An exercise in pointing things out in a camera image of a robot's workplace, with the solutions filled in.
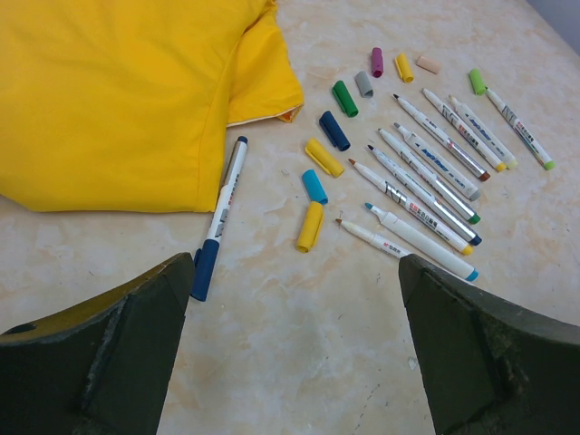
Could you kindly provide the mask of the navy pen cap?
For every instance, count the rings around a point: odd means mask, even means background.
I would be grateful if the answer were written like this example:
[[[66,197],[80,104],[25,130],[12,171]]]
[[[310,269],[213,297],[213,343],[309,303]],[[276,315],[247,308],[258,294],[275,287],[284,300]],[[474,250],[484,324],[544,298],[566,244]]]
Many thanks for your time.
[[[319,119],[319,125],[332,145],[339,151],[346,151],[351,143],[330,111],[325,111]]]

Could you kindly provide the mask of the lime green cap marker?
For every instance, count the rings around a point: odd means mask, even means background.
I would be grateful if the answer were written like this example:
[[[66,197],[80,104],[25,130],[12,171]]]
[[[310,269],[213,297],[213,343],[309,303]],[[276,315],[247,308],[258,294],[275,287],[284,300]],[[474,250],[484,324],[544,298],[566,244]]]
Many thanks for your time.
[[[535,156],[541,166],[545,170],[553,169],[556,166],[555,162],[544,150],[534,135],[529,131],[524,122],[520,120],[518,116],[512,111],[512,109],[503,100],[501,100],[495,92],[489,89],[489,87],[486,88],[486,95],[495,104],[503,118],[514,130],[516,135],[527,146],[530,152]]]

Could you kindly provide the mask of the beige pen cap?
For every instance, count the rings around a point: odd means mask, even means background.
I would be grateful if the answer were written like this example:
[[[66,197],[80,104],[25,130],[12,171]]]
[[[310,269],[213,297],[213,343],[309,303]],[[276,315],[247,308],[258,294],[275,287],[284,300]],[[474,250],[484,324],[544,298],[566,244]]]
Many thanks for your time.
[[[421,69],[428,71],[433,74],[439,74],[442,68],[442,65],[439,61],[431,59],[425,55],[420,55],[416,59],[416,65],[419,66]]]

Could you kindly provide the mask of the yellow pen cap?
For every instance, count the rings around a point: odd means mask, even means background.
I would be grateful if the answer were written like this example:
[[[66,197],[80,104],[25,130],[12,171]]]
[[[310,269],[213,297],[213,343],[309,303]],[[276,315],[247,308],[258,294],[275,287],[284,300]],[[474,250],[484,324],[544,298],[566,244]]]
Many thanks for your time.
[[[324,207],[312,201],[307,210],[296,248],[301,253],[308,253],[316,244],[324,221]]]
[[[405,83],[413,82],[414,75],[406,53],[399,53],[394,61],[400,78]]]
[[[343,165],[316,138],[306,143],[304,151],[328,175],[338,178],[343,174]]]

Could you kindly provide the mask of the yellow cap short marker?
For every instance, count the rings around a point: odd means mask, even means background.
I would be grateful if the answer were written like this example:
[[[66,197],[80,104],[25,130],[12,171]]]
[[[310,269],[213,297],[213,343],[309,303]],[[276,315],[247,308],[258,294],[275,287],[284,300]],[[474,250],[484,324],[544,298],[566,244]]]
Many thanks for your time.
[[[473,252],[473,248],[468,242],[460,237],[454,230],[449,228],[431,211],[426,209],[415,197],[405,195],[386,179],[380,177],[363,164],[357,163],[354,159],[348,159],[348,161],[354,169],[370,181],[378,190],[391,198],[393,202],[407,210],[411,215],[441,239],[445,240],[455,250],[464,256],[468,256]]]

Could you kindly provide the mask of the beige cap marker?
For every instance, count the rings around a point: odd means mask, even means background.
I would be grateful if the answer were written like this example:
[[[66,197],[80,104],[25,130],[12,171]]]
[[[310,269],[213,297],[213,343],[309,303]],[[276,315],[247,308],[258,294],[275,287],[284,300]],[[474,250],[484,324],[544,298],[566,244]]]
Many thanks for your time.
[[[507,165],[509,169],[517,166],[513,153],[495,136],[491,129],[465,103],[449,95],[449,100],[460,118],[465,121],[478,137]]]

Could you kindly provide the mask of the magenta pen cap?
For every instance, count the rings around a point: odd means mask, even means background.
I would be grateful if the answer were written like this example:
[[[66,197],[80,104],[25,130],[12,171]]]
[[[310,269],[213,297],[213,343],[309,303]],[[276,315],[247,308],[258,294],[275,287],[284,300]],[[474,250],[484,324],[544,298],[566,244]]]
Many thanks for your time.
[[[380,47],[373,47],[371,54],[371,73],[374,78],[380,78],[383,74],[383,58],[382,49]]]

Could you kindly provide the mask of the grey pen cap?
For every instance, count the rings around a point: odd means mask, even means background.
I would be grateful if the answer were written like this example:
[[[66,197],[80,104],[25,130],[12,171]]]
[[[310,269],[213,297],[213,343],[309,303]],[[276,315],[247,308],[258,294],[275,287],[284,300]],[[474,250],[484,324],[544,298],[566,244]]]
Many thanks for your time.
[[[373,96],[373,87],[367,72],[358,72],[355,75],[354,80],[361,96],[370,99]]]

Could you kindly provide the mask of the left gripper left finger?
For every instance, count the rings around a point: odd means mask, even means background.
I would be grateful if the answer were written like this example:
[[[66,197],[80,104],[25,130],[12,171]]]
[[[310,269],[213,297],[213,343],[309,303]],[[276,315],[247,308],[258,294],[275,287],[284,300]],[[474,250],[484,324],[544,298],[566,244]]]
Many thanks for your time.
[[[2,333],[2,433],[156,433],[194,272],[180,253]]]

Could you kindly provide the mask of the grey cap marker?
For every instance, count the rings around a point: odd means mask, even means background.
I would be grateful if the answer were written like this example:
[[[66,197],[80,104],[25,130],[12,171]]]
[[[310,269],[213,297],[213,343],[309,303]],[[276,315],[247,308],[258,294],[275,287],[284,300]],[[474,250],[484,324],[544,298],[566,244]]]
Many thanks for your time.
[[[398,122],[394,122],[393,126],[400,133],[404,142],[425,159],[445,180],[449,181],[465,198],[469,201],[475,201],[481,197],[479,188],[454,168],[423,138],[404,128]]]

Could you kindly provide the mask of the yellow cap rainbow marker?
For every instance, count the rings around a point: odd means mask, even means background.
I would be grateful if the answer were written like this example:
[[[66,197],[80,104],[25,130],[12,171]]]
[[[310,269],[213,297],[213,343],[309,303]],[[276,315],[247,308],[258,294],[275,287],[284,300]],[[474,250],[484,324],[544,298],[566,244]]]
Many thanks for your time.
[[[507,165],[499,157],[497,157],[487,145],[481,142],[481,140],[477,137],[470,126],[465,121],[463,121],[447,103],[442,101],[438,96],[426,88],[423,88],[422,92],[426,98],[438,109],[443,117],[454,126],[454,128],[468,142],[468,144],[497,172],[501,172],[507,168]]]

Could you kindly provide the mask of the navy cap rainbow marker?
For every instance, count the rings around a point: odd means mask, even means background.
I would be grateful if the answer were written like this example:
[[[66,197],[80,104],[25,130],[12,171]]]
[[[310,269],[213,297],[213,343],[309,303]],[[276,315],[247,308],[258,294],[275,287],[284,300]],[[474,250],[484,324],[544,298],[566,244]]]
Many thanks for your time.
[[[388,169],[401,184],[417,196],[460,237],[472,246],[478,246],[481,243],[481,237],[471,227],[469,227],[461,217],[425,189],[410,173],[372,145],[368,145],[368,148],[371,150],[374,157],[386,169]]]

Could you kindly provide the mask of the cyan pen cap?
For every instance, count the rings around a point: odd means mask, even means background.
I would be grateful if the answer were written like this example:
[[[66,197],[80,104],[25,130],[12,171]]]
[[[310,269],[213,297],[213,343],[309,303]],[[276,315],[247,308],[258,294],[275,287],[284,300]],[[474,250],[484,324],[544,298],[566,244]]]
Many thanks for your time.
[[[328,197],[324,191],[322,183],[313,169],[309,169],[303,173],[302,181],[311,201],[317,202],[321,205],[326,205],[328,203]]]

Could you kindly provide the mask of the cyan cap marker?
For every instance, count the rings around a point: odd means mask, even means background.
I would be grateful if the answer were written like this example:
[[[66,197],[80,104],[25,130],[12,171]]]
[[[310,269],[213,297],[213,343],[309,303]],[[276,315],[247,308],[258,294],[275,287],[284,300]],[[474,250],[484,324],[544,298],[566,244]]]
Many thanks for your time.
[[[371,203],[366,203],[365,206],[377,216],[384,227],[418,248],[422,253],[436,260],[456,276],[470,282],[478,278],[479,272],[474,266],[456,257],[446,248],[424,236],[419,230],[411,227],[393,213],[383,211]]]

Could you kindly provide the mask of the lime green pen cap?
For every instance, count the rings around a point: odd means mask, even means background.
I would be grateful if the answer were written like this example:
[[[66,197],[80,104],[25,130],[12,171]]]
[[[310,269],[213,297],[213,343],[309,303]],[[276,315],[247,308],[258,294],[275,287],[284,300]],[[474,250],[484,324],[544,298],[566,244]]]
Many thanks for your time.
[[[486,93],[487,85],[483,80],[480,69],[474,68],[469,72],[469,80],[476,95],[482,95]]]

